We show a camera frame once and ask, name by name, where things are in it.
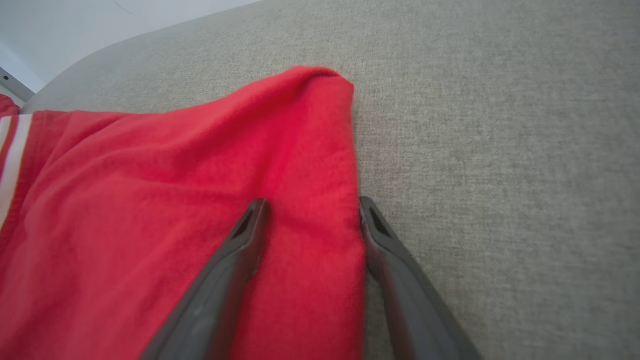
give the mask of red and white striped trim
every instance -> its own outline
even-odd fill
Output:
[[[20,176],[22,154],[27,144],[32,115],[0,119],[0,227],[4,225]]]

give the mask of gray fabric surface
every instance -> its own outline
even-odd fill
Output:
[[[487,359],[640,356],[640,2],[267,0],[80,61],[25,112],[355,84],[360,189]],[[389,359],[380,289],[366,359]]]

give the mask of gray upholstery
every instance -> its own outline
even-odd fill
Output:
[[[640,2],[266,0],[103,49],[25,112],[355,84],[360,191],[487,359],[640,356]],[[366,359],[392,357],[380,289]]]

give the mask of red object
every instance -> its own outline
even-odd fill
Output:
[[[361,358],[352,96],[296,67],[164,114],[18,117],[0,98],[6,174],[26,139],[0,232],[0,358],[136,359],[257,197],[272,216],[232,358]]]

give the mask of gray couch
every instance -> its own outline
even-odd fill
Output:
[[[162,112],[333,68],[361,193],[487,359],[638,357],[639,19],[637,0],[266,0],[103,49],[23,110]],[[365,358],[389,359],[367,292]]]

